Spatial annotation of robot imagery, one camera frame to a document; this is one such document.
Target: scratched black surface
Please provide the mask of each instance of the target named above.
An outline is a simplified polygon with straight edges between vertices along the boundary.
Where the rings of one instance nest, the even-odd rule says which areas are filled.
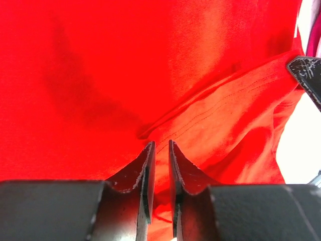
[[[103,181],[0,183],[0,240],[90,240]]]
[[[321,191],[312,185],[212,187],[220,241],[320,241]]]
[[[321,59],[299,56],[287,68],[321,111]]]

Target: red t-shirt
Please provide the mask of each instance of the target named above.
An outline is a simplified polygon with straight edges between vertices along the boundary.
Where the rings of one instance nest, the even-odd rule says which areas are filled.
[[[156,141],[149,240],[172,235],[168,141],[223,183],[282,183],[300,0],[0,3],[0,180],[106,179]]]

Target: seam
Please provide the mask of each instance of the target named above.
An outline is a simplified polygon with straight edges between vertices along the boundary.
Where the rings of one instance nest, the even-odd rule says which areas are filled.
[[[273,57],[273,58],[271,58],[270,61],[264,61],[263,63],[257,65],[255,68],[251,68],[251,69],[246,68],[246,71],[240,71],[239,73],[236,72],[236,73],[232,74],[232,75],[229,76],[229,77],[223,78],[223,79],[226,79],[226,82],[225,82],[225,83],[223,82],[223,83],[219,84],[219,85],[217,86],[217,88],[215,88],[215,90],[214,90],[212,93],[214,93],[219,87],[222,87],[224,84],[227,84],[227,83],[230,83],[230,82],[232,82],[232,81],[235,81],[235,80],[237,80],[237,79],[239,79],[239,78],[242,78],[243,76],[248,75],[248,73],[252,72],[253,70],[258,69],[258,68],[261,68],[261,67],[263,67],[263,66],[266,66],[267,64],[270,64],[270,63],[276,61],[277,59],[284,58],[285,56],[290,55],[290,53],[292,53],[292,54],[296,53],[296,55],[298,55],[298,51],[297,51],[297,50],[290,50],[290,51],[288,51],[288,52],[286,52],[286,53],[279,54],[279,57],[278,57],[278,58],[274,58],[274,57]],[[258,81],[261,81],[261,80],[262,80],[262,79],[257,80],[257,81],[255,81],[255,82],[251,83],[249,86],[251,86],[251,85],[253,85],[253,84],[255,84],[255,83],[257,83]],[[197,101],[199,101],[198,98],[196,98],[190,105],[194,104],[194,103],[197,102]],[[147,134],[147,137],[145,137],[145,138],[148,138],[148,136],[149,136],[153,131],[155,131],[157,128],[159,128],[160,126],[164,125],[166,122],[174,119],[176,116],[178,116],[178,115],[180,115],[182,112],[184,112],[184,110],[183,110],[182,112],[176,113],[176,114],[173,115],[173,116],[169,116],[169,117],[167,117],[165,120],[163,120],[161,123],[157,124],[160,119],[162,119],[163,117],[166,117],[167,115],[170,115],[170,113],[172,113],[172,111],[173,111],[174,109],[180,108],[180,107],[182,107],[182,106],[179,105],[179,106],[173,108],[172,110],[168,111],[168,112],[165,113],[164,115],[162,115],[162,117],[160,117],[158,120],[156,120],[155,122],[153,122],[153,124],[150,125],[149,128],[147,128],[147,129],[144,130],[142,133],[140,133],[139,136],[142,137],[142,136],[145,136],[145,135],[148,133],[148,134]],[[179,130],[177,130],[177,132],[179,132],[181,129],[183,129],[183,128],[184,128],[185,126],[187,126],[188,124],[189,124],[189,122],[188,122],[186,125],[184,125],[182,128],[180,128]],[[164,141],[165,141],[167,138],[169,138],[170,136],[164,138],[159,144],[161,144],[162,142],[164,142]]]
[[[255,90],[255,89],[261,88],[262,86],[265,86],[265,85],[268,85],[268,84],[270,84],[270,83],[273,83],[273,82],[275,82],[275,80],[274,80],[274,81],[270,81],[270,82],[265,83],[265,84],[262,84],[262,85],[260,85],[260,86],[258,86],[258,87],[253,88],[253,89],[250,89],[249,92],[251,92],[251,91],[253,91],[253,90]],[[221,104],[220,106],[218,106],[218,107],[217,107],[213,112],[211,112],[208,116],[200,119],[199,121],[196,121],[196,122],[195,122],[194,124],[192,124],[189,128],[187,128],[187,129],[184,130],[181,134],[179,134],[176,138],[178,138],[178,137],[180,137],[181,135],[183,135],[185,132],[187,132],[189,129],[191,129],[193,126],[195,126],[197,123],[199,123],[199,122],[207,119],[208,117],[210,117],[216,110],[218,110],[220,107],[222,107],[222,106],[225,105],[226,103],[227,103],[227,102],[225,102],[225,103]],[[171,136],[173,136],[174,134],[176,134],[177,132],[179,132],[181,129],[183,129],[184,127],[186,127],[186,126],[187,126],[192,120],[194,120],[196,117],[198,117],[198,116],[200,116],[200,115],[202,115],[202,114],[210,111],[210,110],[213,109],[214,107],[215,107],[215,106],[213,106],[213,107],[211,107],[210,109],[208,109],[207,111],[205,111],[205,112],[203,112],[203,113],[198,114],[197,116],[195,116],[195,117],[194,117],[193,119],[191,119],[185,126],[183,126],[182,128],[180,128],[178,131],[170,134],[168,137],[166,137],[165,139],[163,139],[159,144],[163,143],[166,139],[170,138]],[[159,152],[161,152],[166,146],[167,146],[167,144],[165,144],[156,154],[158,154]]]

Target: stitching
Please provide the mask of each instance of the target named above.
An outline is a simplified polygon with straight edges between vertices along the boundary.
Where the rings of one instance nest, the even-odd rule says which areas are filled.
[[[268,84],[270,84],[270,83],[272,83],[272,82],[275,82],[275,80],[274,80],[274,81],[270,81],[270,82],[265,83],[265,84],[262,84],[262,85],[260,85],[260,86],[258,86],[258,87],[253,88],[253,89],[250,89],[249,92],[250,92],[250,91],[253,91],[253,90],[255,90],[255,89],[261,88],[262,86],[268,85]],[[206,116],[206,117],[204,117],[203,119],[200,119],[199,121],[197,121],[197,122],[195,122],[194,124],[192,124],[189,128],[187,128],[185,131],[183,131],[183,132],[182,132],[180,135],[178,135],[176,138],[178,138],[178,137],[180,137],[181,135],[183,135],[185,132],[187,132],[189,129],[191,129],[193,126],[195,126],[197,123],[199,123],[199,122],[205,120],[206,118],[210,117],[216,110],[218,110],[220,107],[222,107],[222,106],[225,105],[226,103],[227,103],[227,102],[221,104],[221,105],[220,105],[219,107],[217,107],[213,112],[211,112],[208,116]],[[214,108],[214,107],[215,107],[215,105],[214,105],[213,107],[211,107],[210,109],[208,109],[207,111],[205,111],[205,112],[203,112],[203,113],[201,113],[201,114],[198,114],[198,115],[195,116],[193,119],[195,119],[196,117],[198,117],[198,116],[200,116],[200,115],[202,115],[202,114],[210,111],[210,110],[211,110],[212,108]],[[190,120],[185,126],[183,126],[182,128],[186,127],[193,119],[191,119],[191,120]],[[179,132],[182,128],[180,128],[178,131],[170,134],[167,138],[169,138],[169,137],[171,137],[172,135],[176,134],[176,133]],[[166,146],[167,146],[167,144],[165,144],[156,154],[158,154],[159,152],[161,152]]]

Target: red cloth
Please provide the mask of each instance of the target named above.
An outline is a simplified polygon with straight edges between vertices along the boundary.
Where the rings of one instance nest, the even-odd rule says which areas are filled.
[[[299,4],[2,1],[0,180],[105,179],[155,140],[153,241],[172,235],[169,139],[223,183],[283,183]]]

